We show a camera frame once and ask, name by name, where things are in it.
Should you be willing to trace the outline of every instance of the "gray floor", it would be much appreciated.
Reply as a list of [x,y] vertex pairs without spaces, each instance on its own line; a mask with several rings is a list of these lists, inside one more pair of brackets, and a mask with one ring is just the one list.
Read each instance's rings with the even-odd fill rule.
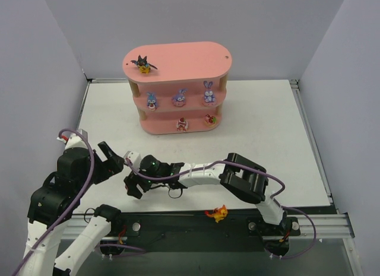
[[[302,250],[311,240],[291,240],[289,255]],[[59,251],[70,241],[63,241]],[[323,240],[307,254],[292,260],[271,260],[260,253],[147,253],[142,256],[102,260],[92,253],[78,276],[97,275],[353,275],[342,240]]]

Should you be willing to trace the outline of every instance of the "wall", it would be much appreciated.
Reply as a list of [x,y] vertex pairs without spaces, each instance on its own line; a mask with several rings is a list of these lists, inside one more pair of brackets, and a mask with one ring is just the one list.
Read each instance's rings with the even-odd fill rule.
[[380,271],[380,0],[345,0],[300,81],[332,194],[366,275]]
[[247,80],[300,78],[343,0],[46,2],[89,78],[125,78],[139,45],[213,40],[233,54],[230,79]]
[[1,275],[21,261],[30,195],[54,171],[86,79],[44,0],[0,0]]

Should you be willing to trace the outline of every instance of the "white table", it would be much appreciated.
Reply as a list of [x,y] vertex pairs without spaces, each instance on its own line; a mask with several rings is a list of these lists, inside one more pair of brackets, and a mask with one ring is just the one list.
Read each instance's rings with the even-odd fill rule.
[[[278,200],[291,207],[327,206],[329,200],[287,80],[229,81],[223,120],[210,132],[150,135],[140,127],[128,83],[90,84],[79,128],[93,148],[106,141],[120,156],[128,150],[152,154],[162,162],[208,163],[236,152],[265,167],[286,184]],[[123,212],[212,210],[254,207],[222,186],[194,186],[179,199],[166,188],[144,193],[140,200],[124,189],[124,171],[92,186],[74,213],[108,204]],[[267,190],[277,190],[270,181]]]

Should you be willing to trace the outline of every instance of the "toy figurine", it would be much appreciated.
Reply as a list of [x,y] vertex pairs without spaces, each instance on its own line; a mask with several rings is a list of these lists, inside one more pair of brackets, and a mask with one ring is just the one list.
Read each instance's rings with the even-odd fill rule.
[[216,125],[216,117],[210,116],[209,114],[204,116],[204,121],[207,126],[214,126]]
[[177,131],[178,132],[186,132],[188,130],[189,123],[185,120],[185,118],[180,118],[177,121]]
[[145,58],[141,58],[141,56],[139,55],[136,61],[131,61],[131,62],[137,65],[141,73],[148,74],[151,67],[153,67],[154,69],[157,69],[157,67],[155,67],[153,64],[149,64],[147,62],[147,56],[145,56]]
[[213,82],[210,81],[207,83],[207,81],[203,81],[204,87],[206,87],[206,91],[204,92],[204,97],[203,97],[203,105],[204,106],[214,106],[216,104],[216,98],[211,90],[211,86],[213,85]]
[[206,214],[207,217],[215,218],[215,221],[217,223],[219,223],[219,221],[221,221],[222,219],[227,217],[228,210],[227,210],[226,206],[223,205],[223,207],[221,207],[219,209],[215,208],[212,214],[209,214],[208,211],[205,211],[204,213]]
[[156,94],[148,92],[147,95],[148,95],[148,100],[147,100],[148,109],[151,111],[155,111],[157,107],[159,106],[157,104]]
[[184,104],[186,104],[185,100],[185,92],[187,89],[181,89],[178,91],[178,94],[174,95],[172,98],[173,105],[176,107],[182,107]]

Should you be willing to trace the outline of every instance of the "pink shelf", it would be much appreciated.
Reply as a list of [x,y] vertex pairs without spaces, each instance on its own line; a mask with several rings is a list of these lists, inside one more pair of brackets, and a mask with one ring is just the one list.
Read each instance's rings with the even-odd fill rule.
[[[177,121],[180,118],[185,118],[189,123],[186,132],[205,132],[214,129],[219,125],[221,116],[215,115],[215,112],[215,109],[209,109],[196,112],[147,113],[147,119],[141,120],[140,124],[146,132],[152,135],[177,134]],[[204,116],[206,114],[213,115],[217,118],[217,122],[214,126],[210,127],[204,123]]]
[[[148,56],[148,63],[158,69],[140,73],[132,60]],[[212,80],[225,76],[232,65],[230,52],[214,42],[170,43],[139,46],[123,60],[123,70],[137,84]]]
[[[162,84],[162,85],[151,85],[143,84],[139,85],[141,95],[139,97],[134,97],[133,100],[137,108],[148,112],[147,107],[147,92],[157,93],[157,101],[159,102],[158,108],[154,113],[161,112],[176,112],[176,111],[187,111],[187,110],[204,110],[207,108],[215,108],[223,103],[226,98],[226,90],[219,89],[219,81],[213,81],[214,85],[212,87],[215,94],[217,103],[213,106],[206,107],[202,104],[205,87],[202,81],[192,82],[192,83],[182,83],[182,84]],[[185,93],[186,105],[182,107],[176,107],[172,103],[172,97],[178,93],[178,90],[187,88]]]

